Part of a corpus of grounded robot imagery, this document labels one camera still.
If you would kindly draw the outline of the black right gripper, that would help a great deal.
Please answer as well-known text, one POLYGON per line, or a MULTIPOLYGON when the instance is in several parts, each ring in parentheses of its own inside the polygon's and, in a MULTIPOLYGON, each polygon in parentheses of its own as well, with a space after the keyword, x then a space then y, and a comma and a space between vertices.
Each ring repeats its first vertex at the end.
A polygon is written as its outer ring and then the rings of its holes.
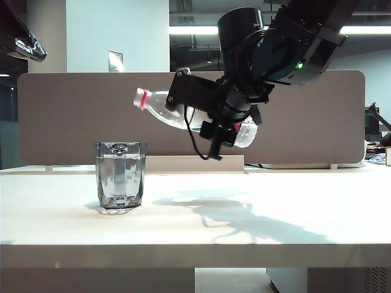
MULTIPOLYGON (((274 89, 272 84, 262 82, 246 93, 236 83, 236 77, 222 76, 218 79, 218 122, 239 123, 251 116, 256 123, 261 123, 261 116, 257 106, 269 102, 269 94, 274 89)), ((233 147, 236 131, 225 128, 215 121, 202 122, 200 136, 211 141, 207 159, 220 161, 221 146, 233 147)))

